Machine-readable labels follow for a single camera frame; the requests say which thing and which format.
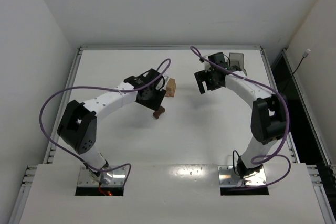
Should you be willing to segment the printed light wood plank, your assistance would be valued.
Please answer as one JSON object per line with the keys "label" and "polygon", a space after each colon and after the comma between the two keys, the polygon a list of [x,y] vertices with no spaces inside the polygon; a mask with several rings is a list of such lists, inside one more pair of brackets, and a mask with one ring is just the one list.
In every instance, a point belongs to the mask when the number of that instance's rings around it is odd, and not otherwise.
{"label": "printed light wood plank", "polygon": [[174,97],[174,94],[172,92],[167,92],[165,94],[166,97]]}

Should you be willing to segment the smoky transparent plastic bin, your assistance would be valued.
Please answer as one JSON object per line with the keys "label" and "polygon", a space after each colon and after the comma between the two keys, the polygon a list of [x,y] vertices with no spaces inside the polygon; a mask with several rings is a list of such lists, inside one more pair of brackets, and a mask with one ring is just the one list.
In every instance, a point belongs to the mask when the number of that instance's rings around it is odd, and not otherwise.
{"label": "smoky transparent plastic bin", "polygon": [[229,53],[230,66],[237,66],[241,71],[245,72],[244,68],[244,54],[243,53]]}

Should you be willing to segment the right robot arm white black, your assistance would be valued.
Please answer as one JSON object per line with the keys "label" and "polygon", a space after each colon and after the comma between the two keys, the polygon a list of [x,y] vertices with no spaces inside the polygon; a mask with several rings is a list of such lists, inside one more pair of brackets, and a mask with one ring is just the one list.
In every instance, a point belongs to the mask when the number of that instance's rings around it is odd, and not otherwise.
{"label": "right robot arm white black", "polygon": [[252,139],[238,160],[233,172],[240,179],[260,171],[263,164],[278,156],[289,133],[287,99],[275,89],[247,77],[243,54],[218,52],[202,56],[194,46],[191,51],[199,57],[204,69],[195,73],[200,93],[227,88],[251,108]]}

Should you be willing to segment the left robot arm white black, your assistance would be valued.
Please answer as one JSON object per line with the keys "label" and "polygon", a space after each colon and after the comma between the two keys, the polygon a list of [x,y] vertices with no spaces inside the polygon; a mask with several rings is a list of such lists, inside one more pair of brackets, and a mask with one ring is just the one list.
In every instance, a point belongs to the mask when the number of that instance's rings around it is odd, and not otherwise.
{"label": "left robot arm white black", "polygon": [[166,94],[169,77],[150,69],[139,76],[130,76],[116,87],[91,100],[70,101],[59,123],[57,134],[83,159],[83,164],[96,179],[106,183],[112,178],[108,161],[95,146],[97,126],[104,118],[131,103],[158,111]]}

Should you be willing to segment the light wood rectangular block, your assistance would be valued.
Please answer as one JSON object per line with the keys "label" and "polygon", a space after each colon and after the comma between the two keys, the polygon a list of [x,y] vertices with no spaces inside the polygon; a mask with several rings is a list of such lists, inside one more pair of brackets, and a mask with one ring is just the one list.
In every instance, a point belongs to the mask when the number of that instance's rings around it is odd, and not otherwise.
{"label": "light wood rectangular block", "polygon": [[176,82],[175,82],[175,79],[173,78],[169,78],[168,82],[167,82],[167,85],[166,85],[166,88],[167,89],[173,89],[173,88],[176,88]]}

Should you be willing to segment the dark arch wood block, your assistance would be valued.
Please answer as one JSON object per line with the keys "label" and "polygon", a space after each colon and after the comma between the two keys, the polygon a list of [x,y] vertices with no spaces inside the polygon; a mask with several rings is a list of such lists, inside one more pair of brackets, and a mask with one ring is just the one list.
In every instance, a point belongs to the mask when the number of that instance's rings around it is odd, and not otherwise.
{"label": "dark arch wood block", "polygon": [[160,106],[156,111],[153,112],[153,117],[158,119],[165,112],[165,108]]}

